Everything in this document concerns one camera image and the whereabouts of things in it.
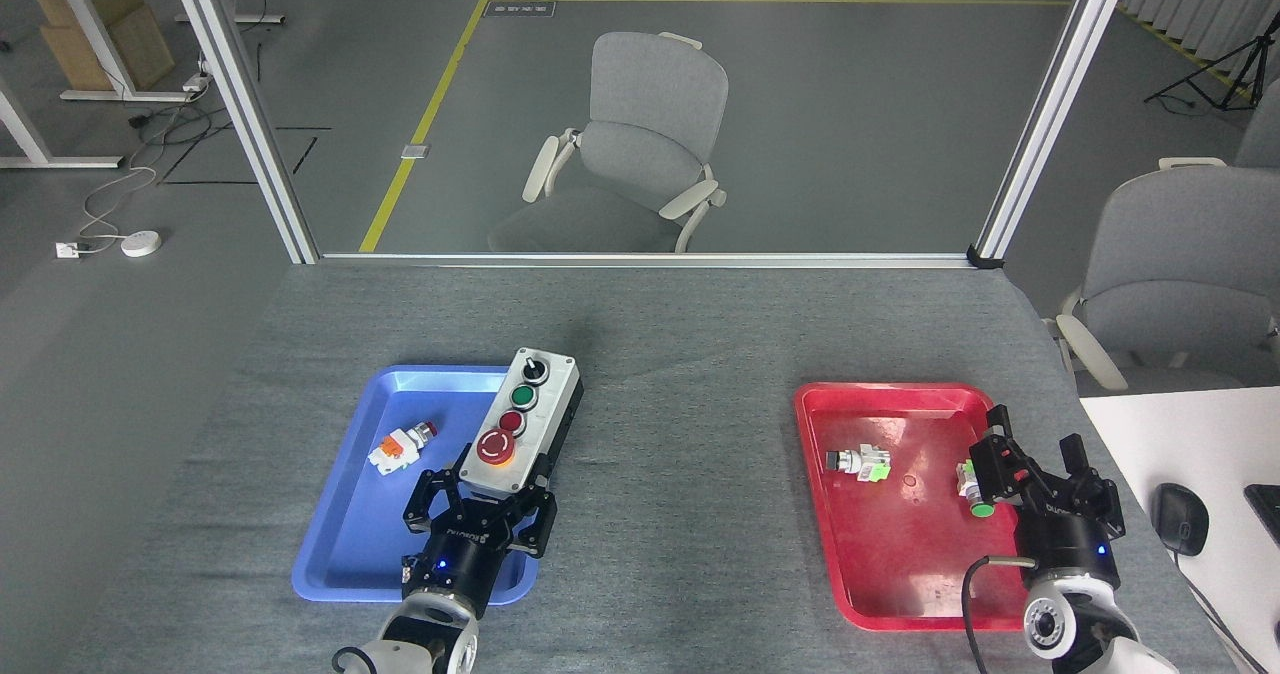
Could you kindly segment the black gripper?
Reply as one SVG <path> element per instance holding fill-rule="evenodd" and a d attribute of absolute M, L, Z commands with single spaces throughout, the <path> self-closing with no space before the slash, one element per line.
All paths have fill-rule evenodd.
<path fill-rule="evenodd" d="M 1088 577 L 1116 577 L 1111 538 L 1124 537 L 1126 527 L 1116 483 L 1089 464 L 1083 437 L 1069 434 L 1060 440 L 1068 472 L 1065 509 L 1043 512 L 1053 496 L 1046 474 L 1012 437 L 1006 405 L 987 411 L 988 428 L 969 448 L 975 482 L 984 504 L 1021 496 L 1030 506 L 1015 506 L 1014 541 L 1020 556 L 1036 561 L 1023 577 L 1048 577 L 1071 570 Z"/>
<path fill-rule="evenodd" d="M 522 486 L 506 498 L 503 521 L 488 527 L 477 524 L 477 506 L 468 498 L 461 468 L 471 450 L 462 449 L 453 466 L 425 469 L 404 506 L 403 521 L 411 533 L 428 533 L 424 551 L 402 558 L 404 582 L 401 595 L 438 590 L 461 596 L 481 616 L 490 604 L 511 604 L 517 599 L 517 560 L 511 551 L 541 559 L 556 521 L 556 496 L 548 487 L 554 466 L 547 454 L 534 460 Z M 431 515 L 430 506 L 444 492 L 448 506 Z"/>

